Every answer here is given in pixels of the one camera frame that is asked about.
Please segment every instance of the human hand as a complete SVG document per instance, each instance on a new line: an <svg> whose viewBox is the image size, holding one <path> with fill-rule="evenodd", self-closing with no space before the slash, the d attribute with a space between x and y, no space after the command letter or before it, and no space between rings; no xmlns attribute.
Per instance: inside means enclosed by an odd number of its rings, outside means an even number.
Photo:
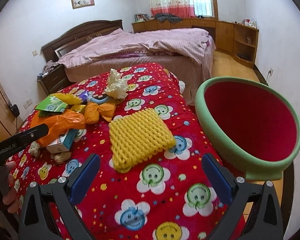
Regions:
<svg viewBox="0 0 300 240"><path fill-rule="evenodd" d="M16 163L15 162L8 162L6 164L6 166L8 167L8 170L10 172L16 166ZM8 208L9 213L16 213L19 209L19 200L17 200L17 192L16 192L16 189L14 188L14 177L13 177L12 174L8 175L8 183L10 185L10 190L7 193L7 195L5 195L2 198L2 202L5 205L10 205L11 204L11 206Z"/></svg>

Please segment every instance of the tissue box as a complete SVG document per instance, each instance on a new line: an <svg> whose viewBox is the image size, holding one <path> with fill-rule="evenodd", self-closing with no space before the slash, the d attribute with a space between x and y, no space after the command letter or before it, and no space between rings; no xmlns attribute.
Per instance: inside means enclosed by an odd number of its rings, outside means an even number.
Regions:
<svg viewBox="0 0 300 240"><path fill-rule="evenodd" d="M60 135L46 148L50 153L61 153L70 150L73 139L77 133L77 129L69 129L65 134Z"/></svg>

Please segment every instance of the yellow foam net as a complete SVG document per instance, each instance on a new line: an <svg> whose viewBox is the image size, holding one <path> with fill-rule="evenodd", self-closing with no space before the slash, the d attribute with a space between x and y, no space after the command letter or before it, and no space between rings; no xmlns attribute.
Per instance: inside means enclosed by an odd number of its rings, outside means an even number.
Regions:
<svg viewBox="0 0 300 240"><path fill-rule="evenodd" d="M175 139L152 108L111 121L110 142L114 169L127 169L175 145Z"/></svg>

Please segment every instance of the crumpled paper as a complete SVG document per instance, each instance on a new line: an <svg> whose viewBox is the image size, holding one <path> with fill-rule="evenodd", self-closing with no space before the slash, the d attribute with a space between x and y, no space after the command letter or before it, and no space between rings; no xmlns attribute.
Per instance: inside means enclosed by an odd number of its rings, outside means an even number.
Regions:
<svg viewBox="0 0 300 240"><path fill-rule="evenodd" d="M108 85L105 93L114 99L125 99L127 97L128 83L125 79L121 78L121 74L115 69L110 70L108 77Z"/></svg>

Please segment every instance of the desk drawer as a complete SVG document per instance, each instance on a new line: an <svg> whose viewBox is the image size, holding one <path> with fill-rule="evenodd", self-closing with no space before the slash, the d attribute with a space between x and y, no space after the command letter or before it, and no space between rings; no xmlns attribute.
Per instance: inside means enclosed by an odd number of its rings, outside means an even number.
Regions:
<svg viewBox="0 0 300 240"><path fill-rule="evenodd" d="M181 22L170 23L172 29L191 28L190 19L183 19Z"/></svg>
<svg viewBox="0 0 300 240"><path fill-rule="evenodd" d="M49 93L50 94L53 94L53 93L56 93L58 92L59 90L63 89L63 88L66 88L68 86L70 86L71 83L70 81L67 79L67 78L64 78L63 80L61 80L58 84L56 84L53 88L51 88L49 90Z"/></svg>
<svg viewBox="0 0 300 240"><path fill-rule="evenodd" d="M47 90L50 90L64 78L66 78L64 66L60 66L44 77L42 81Z"/></svg>
<svg viewBox="0 0 300 240"><path fill-rule="evenodd" d="M216 22L211 20L191 19L191 26L216 27Z"/></svg>

